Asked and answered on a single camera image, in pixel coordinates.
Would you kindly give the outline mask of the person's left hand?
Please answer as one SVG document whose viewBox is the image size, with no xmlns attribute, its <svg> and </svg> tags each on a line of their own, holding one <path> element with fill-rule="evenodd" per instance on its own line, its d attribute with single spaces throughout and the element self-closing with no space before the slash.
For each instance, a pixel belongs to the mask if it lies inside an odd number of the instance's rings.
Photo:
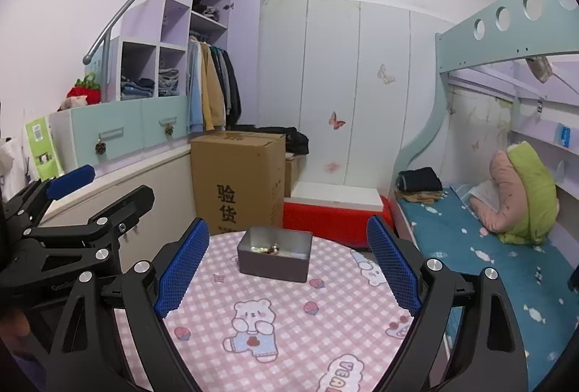
<svg viewBox="0 0 579 392">
<path fill-rule="evenodd" d="M 1 339 L 13 356 L 30 359 L 26 338 L 30 333 L 29 322 L 19 309 L 8 309 L 1 316 Z"/>
</svg>

